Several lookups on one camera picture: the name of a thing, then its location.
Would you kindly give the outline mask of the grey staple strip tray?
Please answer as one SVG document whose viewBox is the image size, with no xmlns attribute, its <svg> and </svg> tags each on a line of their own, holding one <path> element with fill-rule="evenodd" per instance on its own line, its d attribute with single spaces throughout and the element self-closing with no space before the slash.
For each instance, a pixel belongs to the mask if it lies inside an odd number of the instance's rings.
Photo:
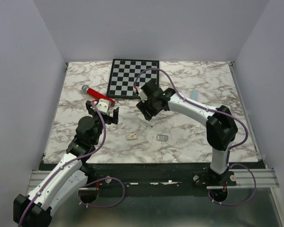
<svg viewBox="0 0 284 227">
<path fill-rule="evenodd" d="M 157 135 L 157 141 L 168 141 L 168 136 L 167 135 Z"/>
</svg>

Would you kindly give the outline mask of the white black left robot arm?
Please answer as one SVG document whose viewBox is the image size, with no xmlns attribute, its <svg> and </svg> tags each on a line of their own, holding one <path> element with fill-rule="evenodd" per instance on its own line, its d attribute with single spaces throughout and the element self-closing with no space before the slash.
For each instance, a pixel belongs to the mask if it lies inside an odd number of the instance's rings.
<svg viewBox="0 0 284 227">
<path fill-rule="evenodd" d="M 104 145 L 106 126 L 118 124 L 119 108 L 109 114 L 111 103 L 105 99 L 87 101 L 88 115 L 80 118 L 74 139 L 65 154 L 27 195 L 19 194 L 13 202 L 13 220 L 20 227 L 47 227 L 57 210 L 79 190 L 95 183 L 95 174 L 85 165 L 90 156 Z"/>
</svg>

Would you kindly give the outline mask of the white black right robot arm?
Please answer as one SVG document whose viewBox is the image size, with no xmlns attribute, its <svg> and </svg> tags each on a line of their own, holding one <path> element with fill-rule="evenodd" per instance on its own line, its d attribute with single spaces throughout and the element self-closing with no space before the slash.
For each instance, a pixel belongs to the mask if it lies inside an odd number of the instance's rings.
<svg viewBox="0 0 284 227">
<path fill-rule="evenodd" d="M 173 111 L 199 122 L 206 128 L 207 142 L 212 147 L 208 179 L 213 185 L 224 182 L 228 169 L 229 148 L 238 132 L 229 108 L 224 105 L 215 108 L 186 99 L 173 88 L 162 90 L 153 79 L 135 91 L 140 97 L 140 102 L 136 106 L 145 120 L 150 121 L 162 110 Z"/>
</svg>

